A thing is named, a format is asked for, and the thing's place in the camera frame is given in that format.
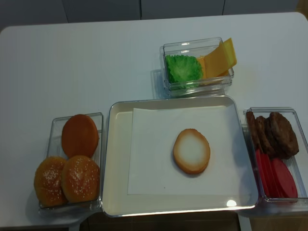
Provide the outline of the carried red tomato slice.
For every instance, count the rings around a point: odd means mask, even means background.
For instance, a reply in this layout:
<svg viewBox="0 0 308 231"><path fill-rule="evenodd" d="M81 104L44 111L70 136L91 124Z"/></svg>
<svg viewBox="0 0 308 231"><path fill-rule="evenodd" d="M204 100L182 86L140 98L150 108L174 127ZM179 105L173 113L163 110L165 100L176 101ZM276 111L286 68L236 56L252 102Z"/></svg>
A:
<svg viewBox="0 0 308 231"><path fill-rule="evenodd" d="M266 193L266 195L268 198L280 198L281 195L274 179L274 175L271 169L270 159L264 153L261 153L260 157L267 189L269 191L269 193Z"/></svg>

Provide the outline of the green lettuce leaf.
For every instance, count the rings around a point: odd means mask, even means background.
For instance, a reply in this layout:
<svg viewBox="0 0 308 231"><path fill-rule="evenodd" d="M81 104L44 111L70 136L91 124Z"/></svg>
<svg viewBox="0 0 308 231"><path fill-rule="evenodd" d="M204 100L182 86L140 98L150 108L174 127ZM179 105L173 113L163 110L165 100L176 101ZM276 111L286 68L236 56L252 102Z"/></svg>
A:
<svg viewBox="0 0 308 231"><path fill-rule="evenodd" d="M203 77L202 66L196 57L166 55L165 62L170 83L197 81Z"/></svg>

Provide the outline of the clear lettuce cheese container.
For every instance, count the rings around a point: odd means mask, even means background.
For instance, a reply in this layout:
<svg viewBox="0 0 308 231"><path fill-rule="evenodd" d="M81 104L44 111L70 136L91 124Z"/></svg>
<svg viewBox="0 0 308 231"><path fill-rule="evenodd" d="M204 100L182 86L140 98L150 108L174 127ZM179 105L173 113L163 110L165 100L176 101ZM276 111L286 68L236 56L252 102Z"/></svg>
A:
<svg viewBox="0 0 308 231"><path fill-rule="evenodd" d="M190 95L190 94L211 94L219 93L232 84L234 77L233 67L230 67L229 74L223 77L207 78L197 81L188 81L182 83L170 83L167 73L167 65L165 62L166 55L187 55L193 57L205 56L215 50L218 46L223 46L222 39L207 38L201 40L193 40L178 43L169 43L160 47L160 61L162 68L162 78L164 89L167 94L172 97Z"/></svg>

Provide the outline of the bottom bun on tray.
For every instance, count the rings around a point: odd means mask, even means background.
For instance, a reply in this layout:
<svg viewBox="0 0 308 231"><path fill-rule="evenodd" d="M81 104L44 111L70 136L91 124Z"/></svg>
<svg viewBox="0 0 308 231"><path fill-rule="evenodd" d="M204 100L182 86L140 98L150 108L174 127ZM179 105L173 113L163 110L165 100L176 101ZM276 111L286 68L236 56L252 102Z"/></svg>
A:
<svg viewBox="0 0 308 231"><path fill-rule="evenodd" d="M184 173L198 175L204 172L210 155L207 139L196 129L185 129L177 136L173 146L173 159Z"/></svg>

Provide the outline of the white paper sheet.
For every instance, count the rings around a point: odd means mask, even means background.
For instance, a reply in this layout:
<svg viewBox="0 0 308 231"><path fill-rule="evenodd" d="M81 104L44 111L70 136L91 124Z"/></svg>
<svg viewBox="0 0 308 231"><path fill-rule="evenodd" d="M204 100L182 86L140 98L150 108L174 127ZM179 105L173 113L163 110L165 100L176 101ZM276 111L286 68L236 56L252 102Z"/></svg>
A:
<svg viewBox="0 0 308 231"><path fill-rule="evenodd" d="M181 131L193 128L207 139L205 171L189 176L174 163L172 149ZM245 195L250 182L246 147L232 106L133 111L128 194Z"/></svg>

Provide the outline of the plain orange bun bottom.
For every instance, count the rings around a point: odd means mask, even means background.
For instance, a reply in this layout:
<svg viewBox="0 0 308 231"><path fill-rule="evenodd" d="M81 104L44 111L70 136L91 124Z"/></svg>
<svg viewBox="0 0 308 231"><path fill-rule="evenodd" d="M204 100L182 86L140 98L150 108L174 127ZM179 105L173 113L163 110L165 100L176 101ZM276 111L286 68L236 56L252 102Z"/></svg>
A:
<svg viewBox="0 0 308 231"><path fill-rule="evenodd" d="M94 121L84 114L72 116L62 130L62 149L68 158L91 158L98 146L99 134Z"/></svg>

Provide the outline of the front orange cheese slice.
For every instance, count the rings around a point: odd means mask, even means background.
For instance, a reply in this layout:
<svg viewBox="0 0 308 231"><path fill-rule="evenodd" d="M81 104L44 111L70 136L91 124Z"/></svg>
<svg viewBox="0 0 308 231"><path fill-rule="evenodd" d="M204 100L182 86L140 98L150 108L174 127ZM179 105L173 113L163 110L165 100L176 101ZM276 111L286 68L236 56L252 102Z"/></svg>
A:
<svg viewBox="0 0 308 231"><path fill-rule="evenodd" d="M203 79L223 77L229 74L230 66L222 46L218 46L208 55L198 57L197 61L202 67Z"/></svg>

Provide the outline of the silver metal tray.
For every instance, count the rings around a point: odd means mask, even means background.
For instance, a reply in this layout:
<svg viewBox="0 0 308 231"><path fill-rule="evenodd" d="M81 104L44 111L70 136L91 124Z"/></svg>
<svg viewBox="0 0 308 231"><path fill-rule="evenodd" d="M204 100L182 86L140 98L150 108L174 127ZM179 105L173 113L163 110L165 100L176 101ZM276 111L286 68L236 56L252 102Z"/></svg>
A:
<svg viewBox="0 0 308 231"><path fill-rule="evenodd" d="M105 213L117 217L240 210L255 207L258 201L258 190L246 144L246 165L250 182L249 194L242 196L128 194L133 111L135 109L173 110L214 106L234 107L237 112L238 123L242 128L236 104L229 96L115 103L109 113L102 200Z"/></svg>

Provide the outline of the left brown meat patty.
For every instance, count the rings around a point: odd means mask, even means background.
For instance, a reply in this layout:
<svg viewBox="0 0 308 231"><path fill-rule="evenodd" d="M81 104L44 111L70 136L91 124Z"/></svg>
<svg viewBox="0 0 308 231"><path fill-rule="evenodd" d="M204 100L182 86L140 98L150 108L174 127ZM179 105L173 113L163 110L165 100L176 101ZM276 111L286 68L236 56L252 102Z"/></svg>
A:
<svg viewBox="0 0 308 231"><path fill-rule="evenodd" d="M251 134L251 138L252 138L252 141L253 141L254 148L255 148L255 150L260 150L260 152L262 153L263 150L262 150L262 146L261 146L261 143L260 143L260 140L259 140L259 137L258 137L256 124L255 124L256 119L255 119L253 112L248 111L246 113L246 119L247 119L247 125L248 125L248 128L249 128L250 134Z"/></svg>

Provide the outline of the sesame bun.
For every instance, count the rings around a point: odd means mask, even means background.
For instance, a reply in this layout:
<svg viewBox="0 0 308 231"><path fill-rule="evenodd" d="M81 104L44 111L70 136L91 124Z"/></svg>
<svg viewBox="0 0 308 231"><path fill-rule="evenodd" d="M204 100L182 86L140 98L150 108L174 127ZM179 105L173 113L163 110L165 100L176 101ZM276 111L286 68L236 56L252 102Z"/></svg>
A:
<svg viewBox="0 0 308 231"><path fill-rule="evenodd" d="M68 202L61 187L65 163L64 158L51 156L38 166L34 176L34 189L43 207L64 205Z"/></svg>
<svg viewBox="0 0 308 231"><path fill-rule="evenodd" d="M98 198L100 168L89 157L77 155L64 165L61 187L70 203L93 201Z"/></svg>

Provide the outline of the back yellow cheese slice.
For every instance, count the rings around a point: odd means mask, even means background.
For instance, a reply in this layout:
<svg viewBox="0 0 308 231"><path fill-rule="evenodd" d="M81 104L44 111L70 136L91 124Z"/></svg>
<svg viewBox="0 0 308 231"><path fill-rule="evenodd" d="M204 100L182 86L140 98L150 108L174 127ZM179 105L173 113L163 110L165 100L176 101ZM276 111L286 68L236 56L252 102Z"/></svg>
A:
<svg viewBox="0 0 308 231"><path fill-rule="evenodd" d="M237 64L237 58L236 58L235 49L234 49L231 38L223 42L223 48L224 48L224 52L225 52L228 65L230 67L235 66Z"/></svg>

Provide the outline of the clear bun container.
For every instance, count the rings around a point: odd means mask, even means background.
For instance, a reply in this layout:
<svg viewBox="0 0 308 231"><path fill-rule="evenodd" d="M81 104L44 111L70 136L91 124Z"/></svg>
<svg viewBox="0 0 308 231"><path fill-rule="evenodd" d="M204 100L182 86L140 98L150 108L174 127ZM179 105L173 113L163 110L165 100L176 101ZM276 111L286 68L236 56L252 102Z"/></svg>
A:
<svg viewBox="0 0 308 231"><path fill-rule="evenodd" d="M100 178L103 177L103 148L104 148L104 124L103 124L103 114L101 112L88 114L88 116L93 120L98 131L99 141L98 146L92 156L92 160L100 168ZM51 132L47 149L47 157L58 156L68 159L64 150L62 148L62 130L65 123L70 119L70 116L55 118L51 124ZM102 184L103 180L99 181L99 194L95 200L78 202L78 203L67 203L65 205L56 205L56 206L43 206L42 203L39 203L39 212L46 212L47 214L73 214L88 212L100 209L101 200L102 200Z"/></svg>

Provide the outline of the left sesame bun top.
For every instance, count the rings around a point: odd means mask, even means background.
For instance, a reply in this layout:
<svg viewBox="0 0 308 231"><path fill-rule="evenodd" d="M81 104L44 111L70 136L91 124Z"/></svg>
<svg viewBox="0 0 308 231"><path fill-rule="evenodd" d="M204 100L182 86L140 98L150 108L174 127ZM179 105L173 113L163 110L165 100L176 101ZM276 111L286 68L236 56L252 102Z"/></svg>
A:
<svg viewBox="0 0 308 231"><path fill-rule="evenodd" d="M51 156L38 166L34 176L34 189L43 207L64 205L68 202L61 187L65 163L64 158Z"/></svg>

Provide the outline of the clear patty tomato container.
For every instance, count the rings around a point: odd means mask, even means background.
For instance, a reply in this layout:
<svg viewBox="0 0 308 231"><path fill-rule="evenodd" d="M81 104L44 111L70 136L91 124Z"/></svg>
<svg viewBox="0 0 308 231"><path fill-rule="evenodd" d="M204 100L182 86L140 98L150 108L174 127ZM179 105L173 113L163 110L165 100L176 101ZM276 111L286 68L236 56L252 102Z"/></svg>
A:
<svg viewBox="0 0 308 231"><path fill-rule="evenodd" d="M253 145L253 141L251 138L251 134L247 125L247 119L246 119L246 113L248 111L253 112L255 119L258 116L263 116L265 120L265 133L266 136L273 147L273 149L276 152L276 155L273 158L270 158L270 163L272 159L278 158L282 160L286 166L288 167L288 170L292 174L292 177L295 181L295 185L297 188L297 193L298 197L297 198L284 198L283 195L281 194L278 185L277 188L280 192L280 198L268 198L264 194L264 190L262 187L262 182L257 166L257 159L256 159L256 150ZM298 141L298 146L299 146L299 152L292 156L289 159L285 159L285 155L282 151L282 149L278 146L278 143L276 142L271 129L270 129L270 120L269 116L271 112L278 112L282 114L292 125L293 131L296 134L297 141ZM257 181L257 186L259 190L260 197L262 200L268 202L268 203L276 203L276 204L281 204L281 205L307 205L308 203L308 142L306 140L306 137L304 135L304 131L301 127L301 124L299 122L298 116L293 108L279 108L279 107L265 107L265 108L249 108L243 111L244 115L244 121L246 125L246 130L247 130L247 136L248 136L248 143L251 146L251 161L252 161L252 166L254 171L256 172L256 181Z"/></svg>

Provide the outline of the front brown meat patty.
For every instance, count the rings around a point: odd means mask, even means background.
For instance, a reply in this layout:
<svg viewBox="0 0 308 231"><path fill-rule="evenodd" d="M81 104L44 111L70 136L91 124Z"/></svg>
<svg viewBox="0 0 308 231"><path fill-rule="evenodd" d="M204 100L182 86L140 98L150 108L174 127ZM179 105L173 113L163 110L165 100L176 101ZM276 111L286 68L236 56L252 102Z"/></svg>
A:
<svg viewBox="0 0 308 231"><path fill-rule="evenodd" d="M271 112L269 119L271 132L282 149L285 159L296 155L299 152L299 146L291 123L278 112Z"/></svg>

